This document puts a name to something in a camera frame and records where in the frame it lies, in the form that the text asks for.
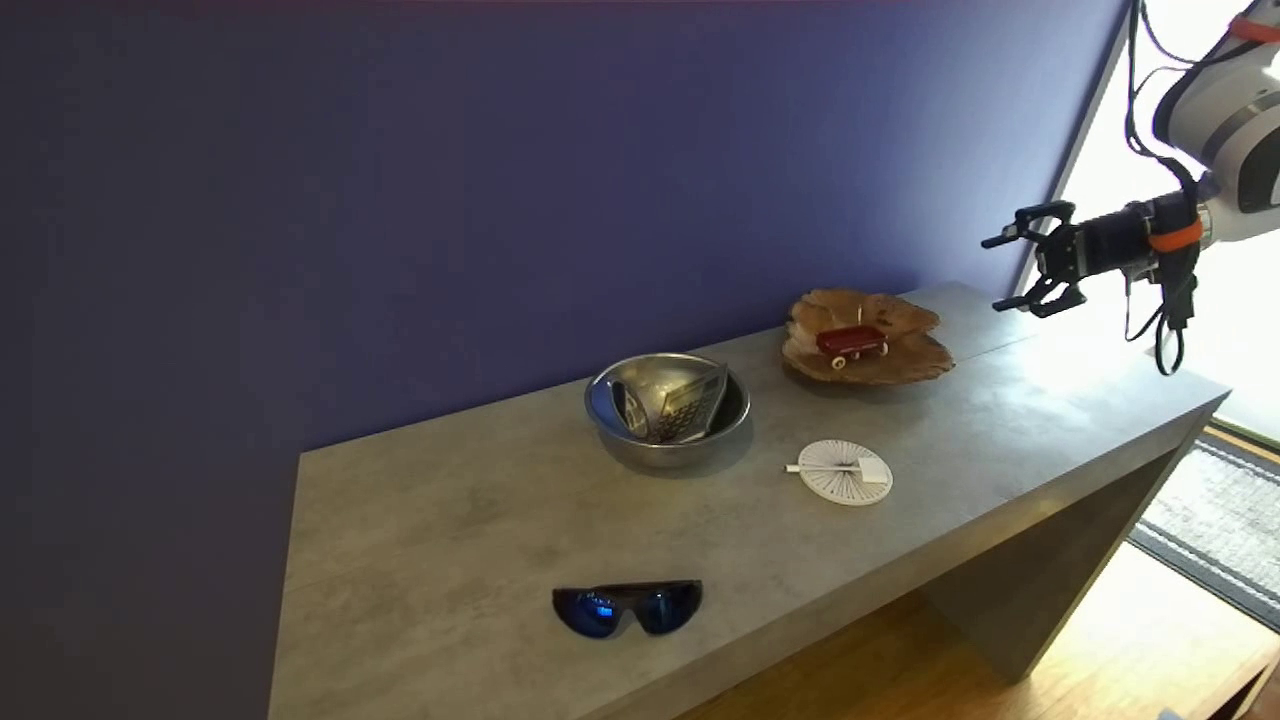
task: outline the blue wall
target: blue wall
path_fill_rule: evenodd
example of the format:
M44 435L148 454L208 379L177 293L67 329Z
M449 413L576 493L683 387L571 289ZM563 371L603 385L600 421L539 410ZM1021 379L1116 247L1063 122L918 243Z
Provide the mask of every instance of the blue wall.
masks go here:
M1110 0L0 20L0 716L260 716L296 454L1000 293Z

